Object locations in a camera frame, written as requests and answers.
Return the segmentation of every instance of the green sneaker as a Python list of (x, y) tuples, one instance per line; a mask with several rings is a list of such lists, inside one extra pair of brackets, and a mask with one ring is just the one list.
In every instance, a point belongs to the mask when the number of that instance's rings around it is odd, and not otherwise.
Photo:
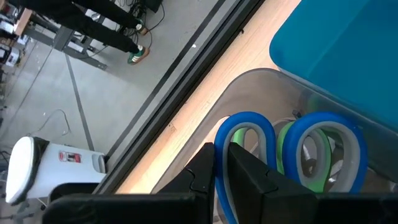
[(138, 31), (138, 33), (140, 33), (141, 35), (147, 34), (148, 29), (145, 27), (144, 21), (142, 21), (141, 19), (138, 19), (138, 21), (140, 22), (136, 25), (136, 30)]
[(149, 54), (149, 49), (141, 45), (138, 45), (138, 50), (138, 53), (130, 53), (129, 59), (127, 60), (129, 65), (135, 65)]

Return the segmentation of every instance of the white trash can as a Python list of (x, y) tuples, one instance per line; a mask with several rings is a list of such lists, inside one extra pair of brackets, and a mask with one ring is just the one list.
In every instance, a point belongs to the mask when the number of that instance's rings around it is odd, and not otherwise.
[(6, 202), (48, 197), (65, 183), (100, 183), (105, 176), (104, 154), (23, 137), (9, 160)]

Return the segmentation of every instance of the gray floor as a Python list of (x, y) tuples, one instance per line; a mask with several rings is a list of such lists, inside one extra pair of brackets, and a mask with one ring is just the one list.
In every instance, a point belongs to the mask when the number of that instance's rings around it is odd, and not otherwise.
[[(105, 154), (115, 149), (108, 162), (112, 166), (236, 2), (223, 3), (168, 79), (154, 91), (217, 1), (164, 1), (165, 18), (151, 32), (151, 53), (135, 66), (126, 63), (127, 54), (108, 47), (95, 55), (108, 65), (107, 71), (102, 71), (31, 40), (21, 66), (7, 77), (7, 109), (2, 113), (4, 121), (0, 127), (2, 150), (9, 151), (19, 138), (30, 134)], [(149, 12), (147, 26), (152, 27), (161, 18), (162, 10), (157, 14)], [(115, 27), (111, 21), (104, 24)], [(150, 35), (140, 37), (139, 44), (148, 47)], [(18, 208), (0, 203), (1, 216)]]

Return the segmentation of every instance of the teal bin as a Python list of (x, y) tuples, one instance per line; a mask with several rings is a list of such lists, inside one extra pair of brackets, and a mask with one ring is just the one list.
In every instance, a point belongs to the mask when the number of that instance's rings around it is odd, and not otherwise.
[(397, 0), (303, 0), (270, 55), (284, 73), (398, 131)]

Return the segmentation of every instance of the black mount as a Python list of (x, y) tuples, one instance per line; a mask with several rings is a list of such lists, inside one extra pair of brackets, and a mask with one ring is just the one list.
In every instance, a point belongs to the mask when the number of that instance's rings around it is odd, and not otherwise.
[[(235, 143), (228, 175), (240, 223), (398, 223), (394, 194), (315, 194), (268, 168)], [(45, 211), (48, 223), (212, 223), (215, 149), (206, 143), (152, 195), (67, 195)]]

